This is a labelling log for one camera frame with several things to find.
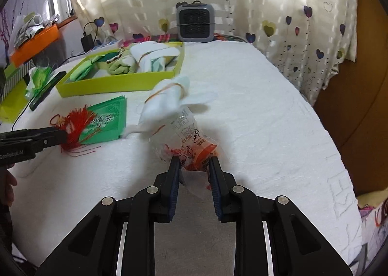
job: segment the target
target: curtain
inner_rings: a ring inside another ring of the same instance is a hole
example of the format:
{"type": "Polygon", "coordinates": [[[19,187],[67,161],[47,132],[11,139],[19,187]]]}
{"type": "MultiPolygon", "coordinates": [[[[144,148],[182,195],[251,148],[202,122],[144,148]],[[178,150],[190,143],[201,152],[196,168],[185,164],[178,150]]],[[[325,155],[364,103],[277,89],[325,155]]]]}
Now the curtain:
{"type": "MultiPolygon", "coordinates": [[[[99,36],[136,39],[177,33],[176,10],[195,0],[73,0],[82,25],[105,18],[99,36]]],[[[215,32],[256,46],[314,104],[356,54],[357,0],[199,0],[215,9],[215,32]]]]}

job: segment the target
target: striped box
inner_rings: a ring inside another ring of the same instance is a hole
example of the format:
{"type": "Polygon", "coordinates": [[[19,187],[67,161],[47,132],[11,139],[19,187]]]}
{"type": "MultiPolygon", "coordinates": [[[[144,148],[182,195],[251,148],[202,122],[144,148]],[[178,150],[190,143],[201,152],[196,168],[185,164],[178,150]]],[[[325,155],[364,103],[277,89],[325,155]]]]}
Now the striped box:
{"type": "Polygon", "coordinates": [[[9,78],[7,78],[7,81],[5,82],[4,86],[3,95],[0,98],[0,104],[4,101],[4,99],[11,92],[11,90],[15,88],[18,82],[22,80],[23,77],[28,74],[28,71],[33,67],[34,62],[32,60],[29,60],[23,66],[17,68],[16,72],[14,72],[9,78]]]}

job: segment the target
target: gray heater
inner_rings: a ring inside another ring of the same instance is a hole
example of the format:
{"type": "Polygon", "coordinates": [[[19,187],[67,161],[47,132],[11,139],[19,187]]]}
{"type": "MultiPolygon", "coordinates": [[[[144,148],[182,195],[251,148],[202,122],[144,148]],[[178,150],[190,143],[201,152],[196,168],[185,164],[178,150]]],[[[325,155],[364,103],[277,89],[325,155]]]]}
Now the gray heater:
{"type": "Polygon", "coordinates": [[[177,8],[178,36],[183,42],[210,42],[214,37],[214,9],[198,0],[177,8]]]}

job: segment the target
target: yellow-green box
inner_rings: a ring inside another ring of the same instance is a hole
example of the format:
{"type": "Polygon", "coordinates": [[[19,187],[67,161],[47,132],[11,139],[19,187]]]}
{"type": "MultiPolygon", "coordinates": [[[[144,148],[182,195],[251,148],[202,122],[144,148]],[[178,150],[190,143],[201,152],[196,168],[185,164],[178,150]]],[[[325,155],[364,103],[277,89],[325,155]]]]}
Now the yellow-green box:
{"type": "Polygon", "coordinates": [[[118,51],[118,49],[114,49],[106,52],[100,52],[97,54],[89,55],[88,57],[86,57],[71,71],[69,71],[66,76],[61,79],[60,82],[58,82],[56,86],[57,90],[62,98],[81,95],[94,95],[97,93],[152,90],[154,89],[156,84],[162,81],[163,79],[171,79],[177,76],[182,68],[182,63],[185,56],[183,43],[171,42],[166,44],[168,46],[178,48],[181,52],[178,58],[173,61],[175,67],[171,71],[128,73],[123,75],[111,75],[106,77],[83,79],[75,82],[67,82],[71,73],[75,69],[77,69],[77,67],[79,67],[83,62],[103,53],[118,51]]]}

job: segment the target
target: red string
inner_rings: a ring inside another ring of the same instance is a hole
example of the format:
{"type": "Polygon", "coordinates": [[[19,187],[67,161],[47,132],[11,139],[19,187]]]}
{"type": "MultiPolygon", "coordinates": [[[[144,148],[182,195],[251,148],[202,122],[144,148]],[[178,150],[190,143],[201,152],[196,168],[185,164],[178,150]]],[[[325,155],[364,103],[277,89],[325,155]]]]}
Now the red string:
{"type": "Polygon", "coordinates": [[[96,129],[92,134],[88,135],[82,141],[79,141],[82,131],[90,124],[90,122],[96,117],[96,114],[87,109],[85,105],[84,108],[76,108],[72,110],[67,117],[61,117],[59,114],[54,115],[50,124],[57,126],[58,128],[67,132],[67,142],[61,144],[61,147],[64,151],[71,152],[73,149],[79,148],[82,146],[81,142],[86,141],[99,131],[100,128],[96,129]],[[58,117],[56,123],[53,123],[53,119],[58,117]]]}
{"type": "Polygon", "coordinates": [[[91,151],[91,152],[88,152],[88,153],[83,153],[82,155],[77,155],[77,156],[72,156],[71,154],[69,154],[68,152],[65,151],[65,153],[68,155],[68,156],[71,156],[73,158],[76,158],[76,157],[80,157],[80,156],[86,156],[90,153],[93,153],[93,152],[96,152],[95,150],[94,151],[91,151]]]}
{"type": "Polygon", "coordinates": [[[90,149],[85,149],[85,150],[82,150],[82,151],[69,151],[70,153],[81,153],[81,152],[86,152],[86,151],[89,151],[89,150],[93,150],[93,149],[97,149],[97,148],[101,148],[101,146],[98,146],[98,147],[95,147],[95,148],[90,148],[90,149]]]}

